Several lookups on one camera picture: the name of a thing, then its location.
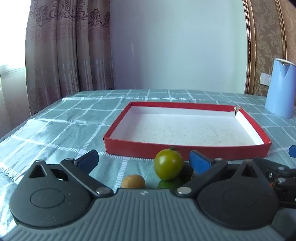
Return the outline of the green plaid tablecloth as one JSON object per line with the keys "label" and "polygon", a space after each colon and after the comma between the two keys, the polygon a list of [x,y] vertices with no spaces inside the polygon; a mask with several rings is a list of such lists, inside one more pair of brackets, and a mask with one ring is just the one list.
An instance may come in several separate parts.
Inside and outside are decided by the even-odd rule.
{"label": "green plaid tablecloth", "polygon": [[10,197],[26,170],[38,159],[53,164],[95,149],[99,163],[92,177],[113,190],[130,174],[142,175],[147,187],[158,185],[151,160],[105,152],[104,134],[131,101],[239,105],[271,139],[267,159],[295,168],[295,159],[288,154],[289,147],[295,144],[295,118],[285,120],[268,112],[262,96],[165,89],[78,92],[43,109],[1,139],[1,235],[15,227],[9,210]]}

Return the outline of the gold framed padded headboard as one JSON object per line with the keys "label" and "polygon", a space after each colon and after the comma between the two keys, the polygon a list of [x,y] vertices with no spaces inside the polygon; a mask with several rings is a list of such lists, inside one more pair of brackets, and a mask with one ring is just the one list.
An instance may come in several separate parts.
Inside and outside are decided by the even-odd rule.
{"label": "gold framed padded headboard", "polygon": [[273,60],[295,63],[295,1],[243,1],[247,33],[245,93],[266,96],[260,74],[271,74]]}

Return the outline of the brown longan fruit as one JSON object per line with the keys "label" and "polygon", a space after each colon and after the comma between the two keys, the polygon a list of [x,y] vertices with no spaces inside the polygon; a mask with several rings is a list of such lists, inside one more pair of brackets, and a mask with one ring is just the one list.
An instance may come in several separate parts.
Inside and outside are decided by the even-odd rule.
{"label": "brown longan fruit", "polygon": [[145,180],[142,176],[137,174],[128,175],[122,180],[121,187],[128,189],[144,189]]}

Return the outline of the large green tomato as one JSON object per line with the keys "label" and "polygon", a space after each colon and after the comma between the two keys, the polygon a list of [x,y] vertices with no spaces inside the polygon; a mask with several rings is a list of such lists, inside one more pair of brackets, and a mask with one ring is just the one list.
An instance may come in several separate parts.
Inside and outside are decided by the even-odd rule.
{"label": "large green tomato", "polygon": [[161,180],[171,180],[179,175],[184,160],[175,147],[163,149],[154,158],[154,171]]}

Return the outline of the blue electric kettle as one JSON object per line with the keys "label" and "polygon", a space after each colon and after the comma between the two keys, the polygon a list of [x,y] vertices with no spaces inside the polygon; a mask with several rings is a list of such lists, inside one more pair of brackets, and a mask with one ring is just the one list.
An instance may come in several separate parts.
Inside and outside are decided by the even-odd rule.
{"label": "blue electric kettle", "polygon": [[295,64],[285,59],[274,59],[265,102],[266,110],[280,118],[292,117],[295,101],[295,76]]}

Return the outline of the white wall switch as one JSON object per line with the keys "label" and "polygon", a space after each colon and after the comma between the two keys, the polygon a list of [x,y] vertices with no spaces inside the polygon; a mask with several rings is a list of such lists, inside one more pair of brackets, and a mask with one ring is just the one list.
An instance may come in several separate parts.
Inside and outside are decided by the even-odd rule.
{"label": "white wall switch", "polygon": [[259,83],[261,85],[269,86],[271,80],[271,75],[267,73],[260,73],[260,80]]}

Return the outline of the brown patterned curtain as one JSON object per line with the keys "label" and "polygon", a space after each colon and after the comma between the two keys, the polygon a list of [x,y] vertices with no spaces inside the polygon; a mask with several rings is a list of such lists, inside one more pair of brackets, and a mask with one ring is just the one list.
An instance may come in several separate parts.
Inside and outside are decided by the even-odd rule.
{"label": "brown patterned curtain", "polygon": [[31,114],[79,91],[114,89],[110,2],[32,1],[25,64]]}

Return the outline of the red shallow cardboard box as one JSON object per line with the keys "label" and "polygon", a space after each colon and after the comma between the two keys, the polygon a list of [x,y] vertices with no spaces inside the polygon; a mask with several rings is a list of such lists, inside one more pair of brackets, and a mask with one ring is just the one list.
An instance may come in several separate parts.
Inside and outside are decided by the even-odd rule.
{"label": "red shallow cardboard box", "polygon": [[109,154],[153,159],[175,147],[182,158],[192,150],[228,161],[265,157],[271,139],[240,106],[132,101],[103,137]]}

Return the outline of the green cucumber piece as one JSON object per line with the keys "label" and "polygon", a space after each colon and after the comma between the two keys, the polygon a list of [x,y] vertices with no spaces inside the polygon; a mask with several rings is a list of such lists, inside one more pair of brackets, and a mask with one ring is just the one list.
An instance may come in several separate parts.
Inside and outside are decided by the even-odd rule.
{"label": "green cucumber piece", "polygon": [[177,189],[179,187],[181,187],[183,185],[182,182],[180,181],[174,181],[174,180],[161,180],[158,185],[157,188],[158,189]]}

